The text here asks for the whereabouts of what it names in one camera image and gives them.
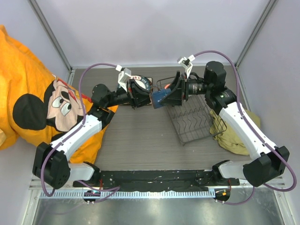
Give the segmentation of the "small blue cup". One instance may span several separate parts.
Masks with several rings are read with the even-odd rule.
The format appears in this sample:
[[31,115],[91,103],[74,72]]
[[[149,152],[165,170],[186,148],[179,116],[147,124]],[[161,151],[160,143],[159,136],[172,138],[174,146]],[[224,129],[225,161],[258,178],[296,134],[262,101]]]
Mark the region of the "small blue cup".
[[171,89],[167,88],[163,88],[160,89],[157,86],[154,86],[150,89],[150,102],[153,106],[154,109],[158,109],[161,108],[163,106],[165,106],[165,104],[162,102],[162,100],[171,93]]

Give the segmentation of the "green rimmed white plate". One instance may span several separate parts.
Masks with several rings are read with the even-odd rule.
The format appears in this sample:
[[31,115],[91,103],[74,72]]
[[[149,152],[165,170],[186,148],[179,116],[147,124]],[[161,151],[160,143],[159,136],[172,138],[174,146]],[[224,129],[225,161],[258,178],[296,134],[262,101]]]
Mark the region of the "green rimmed white plate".
[[135,82],[143,89],[150,91],[149,81],[148,77],[142,76],[142,75],[132,75],[132,79],[135,80]]

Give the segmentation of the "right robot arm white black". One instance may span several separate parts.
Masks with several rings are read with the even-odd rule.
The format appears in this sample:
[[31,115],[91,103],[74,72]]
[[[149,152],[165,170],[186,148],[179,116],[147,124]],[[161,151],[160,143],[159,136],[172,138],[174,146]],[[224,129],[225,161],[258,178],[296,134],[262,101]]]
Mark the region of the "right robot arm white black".
[[265,185],[284,172],[290,152],[265,137],[226,87],[225,78],[224,65],[217,61],[206,64],[203,77],[177,72],[173,81],[160,89],[160,103],[181,106],[191,96],[204,95],[208,107],[235,131],[251,158],[249,162],[225,160],[213,165],[212,181],[223,185],[235,178],[247,180],[254,187]]

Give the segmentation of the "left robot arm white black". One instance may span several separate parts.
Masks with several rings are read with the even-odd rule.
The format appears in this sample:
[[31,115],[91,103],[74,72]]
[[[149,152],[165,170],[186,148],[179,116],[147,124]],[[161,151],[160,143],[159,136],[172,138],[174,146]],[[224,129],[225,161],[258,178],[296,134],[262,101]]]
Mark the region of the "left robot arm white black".
[[89,187],[99,181],[99,168],[92,163],[70,163],[73,154],[93,135],[106,128],[114,116],[109,108],[115,105],[130,104],[138,108],[150,103],[150,91],[130,79],[125,88],[110,91],[104,84],[92,90],[92,107],[79,122],[61,138],[47,144],[38,145],[33,165],[33,174],[41,179],[42,187],[50,185],[54,189],[63,187],[68,181],[83,180]]

